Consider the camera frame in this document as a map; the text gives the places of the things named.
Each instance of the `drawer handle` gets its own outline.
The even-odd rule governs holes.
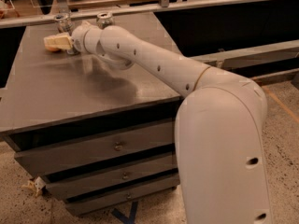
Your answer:
[[[122,150],[121,142],[115,142],[114,149],[115,151],[121,151]]]
[[[122,174],[122,179],[123,179],[123,180],[128,180],[128,179],[129,179],[129,175],[128,175],[127,173],[124,172],[124,173]]]
[[[127,197],[126,198],[127,198],[127,200],[131,200],[132,199],[132,196],[131,196],[130,192],[127,193]]]

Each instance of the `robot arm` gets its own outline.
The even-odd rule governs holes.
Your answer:
[[[185,98],[175,141],[189,224],[272,223],[262,149],[267,103],[257,84],[118,26],[83,24],[72,38],[78,51],[116,68],[138,63]]]

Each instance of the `cabinet top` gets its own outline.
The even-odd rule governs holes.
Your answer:
[[[119,16],[115,21],[145,41],[179,52],[152,13]],[[43,37],[57,33],[55,24],[26,28],[0,102],[1,133],[179,99],[179,94],[138,64],[125,71],[111,70],[90,54],[46,51]]]

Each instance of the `table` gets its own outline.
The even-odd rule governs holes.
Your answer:
[[[152,13],[116,23],[178,52]],[[89,54],[46,51],[43,37],[56,33],[55,24],[26,28],[0,102],[0,136],[15,160],[73,215],[178,185],[181,97],[137,64],[111,70]]]

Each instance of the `terrazzo floor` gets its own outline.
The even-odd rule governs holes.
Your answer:
[[[268,97],[268,117],[263,129],[263,149],[274,221],[299,223],[299,90],[290,81],[263,87]],[[64,203],[46,193],[35,198],[22,189],[30,178],[13,159],[14,152],[0,142],[0,223],[187,223],[181,189],[165,190],[83,217],[72,217]]]

